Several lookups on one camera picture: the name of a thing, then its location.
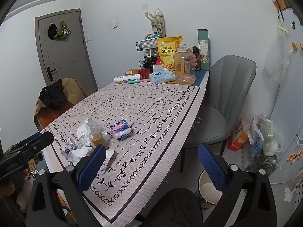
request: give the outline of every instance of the black wire rack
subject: black wire rack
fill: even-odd
[[[136,42],[136,46],[137,51],[156,49],[158,48],[157,39],[151,38],[142,40],[140,42]]]

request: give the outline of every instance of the gray chair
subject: gray chair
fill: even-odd
[[[256,76],[256,69],[255,62],[234,55],[224,56],[211,67],[205,99],[181,149],[181,173],[187,149],[223,142],[220,151],[223,155],[226,141],[239,119]]]

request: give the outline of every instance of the white bucket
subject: white bucket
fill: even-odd
[[[214,185],[212,184],[212,186],[211,186],[209,183],[212,184],[212,181],[209,178],[207,172],[204,170],[204,171],[202,171],[202,173],[199,177],[198,189],[195,193],[195,195],[199,199],[199,202],[200,202],[203,210],[216,206],[219,202],[219,199],[222,196],[222,192],[216,190]],[[203,187],[201,190],[202,185],[205,185],[205,184],[209,184],[209,185],[207,185],[208,187],[206,189]]]

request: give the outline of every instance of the plastic bottle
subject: plastic bottle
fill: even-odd
[[[196,81],[196,60],[186,44],[179,44],[174,54],[175,76],[178,84],[191,85]]]

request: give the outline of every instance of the wall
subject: wall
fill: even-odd
[[[4,151],[37,132],[33,116],[45,81],[34,18],[79,7],[80,0],[52,1],[22,11],[0,26],[0,138]]]
[[[84,33],[99,88],[138,68],[142,52],[135,42],[151,32],[142,5],[148,11],[161,8],[166,36],[183,36],[183,42],[198,43],[197,28],[207,28],[212,64],[226,54],[249,58],[257,64],[257,75],[247,96],[242,116],[272,112],[278,85],[263,78],[269,43],[277,28],[277,10],[271,0],[81,0]],[[118,28],[112,29],[113,19]]]

